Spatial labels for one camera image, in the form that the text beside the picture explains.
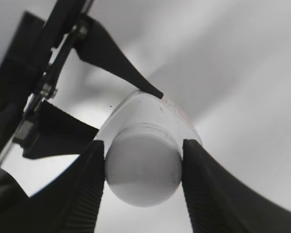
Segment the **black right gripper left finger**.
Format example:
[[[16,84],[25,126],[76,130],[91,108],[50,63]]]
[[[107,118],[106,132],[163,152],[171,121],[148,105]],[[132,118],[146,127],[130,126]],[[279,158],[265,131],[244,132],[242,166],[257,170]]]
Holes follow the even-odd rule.
[[[0,169],[0,233],[92,233],[105,181],[104,143],[94,140],[31,197]]]

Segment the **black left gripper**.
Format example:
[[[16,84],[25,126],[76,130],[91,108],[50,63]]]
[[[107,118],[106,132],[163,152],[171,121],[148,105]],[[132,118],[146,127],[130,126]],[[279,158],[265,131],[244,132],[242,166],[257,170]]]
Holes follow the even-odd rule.
[[[41,159],[80,154],[97,135],[99,129],[48,102],[91,5],[58,0],[47,20],[23,13],[0,64],[0,166],[13,144],[24,158]]]

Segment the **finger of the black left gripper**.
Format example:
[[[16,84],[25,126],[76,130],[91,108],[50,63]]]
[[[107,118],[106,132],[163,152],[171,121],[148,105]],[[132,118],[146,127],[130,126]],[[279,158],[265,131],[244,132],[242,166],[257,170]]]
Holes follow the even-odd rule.
[[[153,86],[129,61],[104,26],[89,16],[83,21],[86,34],[74,44],[78,57],[159,99],[163,92]]]

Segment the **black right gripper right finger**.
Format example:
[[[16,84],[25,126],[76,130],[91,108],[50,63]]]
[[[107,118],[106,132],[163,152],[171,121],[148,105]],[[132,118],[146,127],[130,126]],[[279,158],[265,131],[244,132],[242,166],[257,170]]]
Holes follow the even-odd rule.
[[[196,140],[183,141],[182,187],[195,233],[291,233],[291,211],[223,168]]]

